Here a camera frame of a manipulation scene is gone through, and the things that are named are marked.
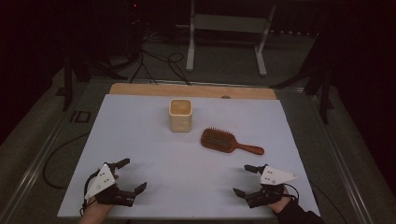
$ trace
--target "brush bristles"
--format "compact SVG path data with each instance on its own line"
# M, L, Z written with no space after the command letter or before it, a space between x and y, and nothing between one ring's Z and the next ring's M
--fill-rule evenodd
M210 127L204 130L201 138L201 144L204 147L223 152L230 152L233 140L234 136L232 133Z

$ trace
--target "hairbrush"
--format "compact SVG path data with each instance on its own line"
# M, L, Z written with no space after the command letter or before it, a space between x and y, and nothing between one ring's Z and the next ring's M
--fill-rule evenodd
M216 128L207 128L204 130L201 137L201 144L204 147L227 153L233 152L236 148L241 148L257 155L264 154L262 147L240 144L236 141L232 133Z

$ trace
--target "dark background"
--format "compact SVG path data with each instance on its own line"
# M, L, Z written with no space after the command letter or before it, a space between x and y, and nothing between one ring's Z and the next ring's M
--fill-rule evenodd
M129 29L137 19L170 36L175 34L175 24L189 24L190 1L96 2L95 8L90 1L0 3L0 142L50 87L51 78L63 67L66 39L72 39L77 48L95 60L106 62L109 52L135 53L136 46L125 46L140 41L140 28L134 25L134 29ZM238 2L202 0L196 1L196 9L209 14L255 16L265 7L261 1L244 1L246 6ZM321 31L304 67L332 63L332 84L338 88L393 192L396 192L391 173L395 169L393 150L396 148L393 131L396 94L392 93L396 81L395 8L391 1L363 0L352 7L283 2L272 25L276 34L316 35ZM110 33L125 38L115 41Z

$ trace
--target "white tabletop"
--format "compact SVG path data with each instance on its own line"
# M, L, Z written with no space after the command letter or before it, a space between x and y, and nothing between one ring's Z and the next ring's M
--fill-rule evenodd
M266 218L267 206L250 209L233 188L246 193L260 189L260 175L245 164L288 171L299 176L288 182L300 193L300 206L319 215L304 166L278 100L190 97L192 129L173 133L168 106L175 97L107 95L81 154L59 210L59 217L79 217L84 184L104 162L125 158L117 170L121 190L146 190L133 207L116 206L109 217L147 219ZM203 130L232 132L241 144L263 147L262 156L236 149L222 153L202 147Z

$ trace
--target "sleeve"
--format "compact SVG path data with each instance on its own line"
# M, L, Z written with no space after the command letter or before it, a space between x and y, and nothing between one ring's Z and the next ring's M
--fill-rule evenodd
M279 224L324 224L321 217L312 211L305 212L297 202L291 200L283 210L275 214Z

